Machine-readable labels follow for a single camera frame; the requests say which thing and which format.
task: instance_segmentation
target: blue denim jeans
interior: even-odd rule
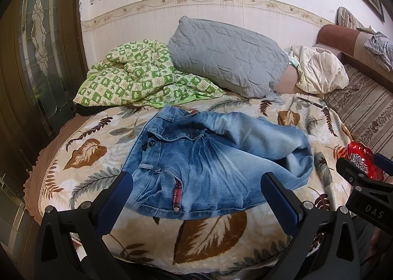
[[[265,172],[295,189],[306,184],[312,168],[307,138],[295,127],[167,105],[144,126],[122,170],[134,181],[127,207],[148,216],[199,219],[264,203]]]

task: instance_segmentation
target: metal screw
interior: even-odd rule
[[[46,213],[50,213],[50,212],[53,210],[53,208],[54,208],[54,207],[53,207],[52,205],[46,206],[46,207],[45,207],[45,212],[46,212]]]
[[[92,205],[92,202],[86,200],[86,201],[84,201],[84,202],[81,203],[81,208],[82,208],[82,209],[88,209],[88,208],[90,208],[91,205]]]
[[[345,207],[345,206],[341,206],[341,207],[340,207],[340,211],[341,211],[342,213],[348,213],[348,208]]]
[[[304,206],[304,208],[309,209],[309,210],[314,208],[314,204],[311,201],[305,201],[303,203],[303,206]]]

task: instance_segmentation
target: gray cloth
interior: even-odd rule
[[[393,70],[393,43],[381,32],[373,35],[364,47],[370,52],[379,65],[391,72]]]
[[[207,77],[248,98],[269,94],[285,72],[288,56],[272,39],[226,23],[183,16],[169,40],[180,71]]]

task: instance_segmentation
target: green checkered quilt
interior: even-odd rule
[[[223,94],[208,79],[175,69],[165,44],[142,40],[118,46],[93,65],[74,102],[83,106],[163,107]]]

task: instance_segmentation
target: floral wallpaper border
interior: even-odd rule
[[[235,7],[253,7],[261,10],[294,16],[300,20],[322,27],[333,22],[302,8],[276,0],[143,0],[125,5],[104,13],[88,21],[82,21],[82,31],[89,31],[120,18],[162,8],[181,7],[186,5],[210,4]]]

